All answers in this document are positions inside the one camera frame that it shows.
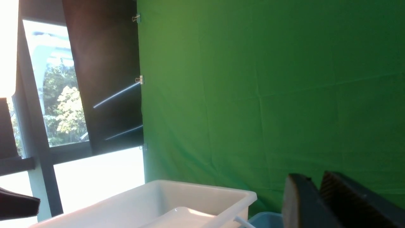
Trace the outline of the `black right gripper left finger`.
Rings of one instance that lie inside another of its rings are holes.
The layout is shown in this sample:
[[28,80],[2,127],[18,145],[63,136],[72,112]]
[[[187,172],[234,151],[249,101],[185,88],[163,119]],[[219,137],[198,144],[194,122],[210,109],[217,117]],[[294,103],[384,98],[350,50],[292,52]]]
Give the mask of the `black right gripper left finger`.
[[298,173],[285,180],[282,206],[285,228],[342,228],[311,178]]

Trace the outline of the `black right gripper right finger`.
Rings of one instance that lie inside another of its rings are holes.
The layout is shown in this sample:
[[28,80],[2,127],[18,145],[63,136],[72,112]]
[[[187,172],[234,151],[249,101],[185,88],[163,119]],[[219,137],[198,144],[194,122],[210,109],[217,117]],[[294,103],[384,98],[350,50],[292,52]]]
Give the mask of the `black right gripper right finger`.
[[404,228],[404,209],[350,177],[325,171],[320,195],[346,228]]

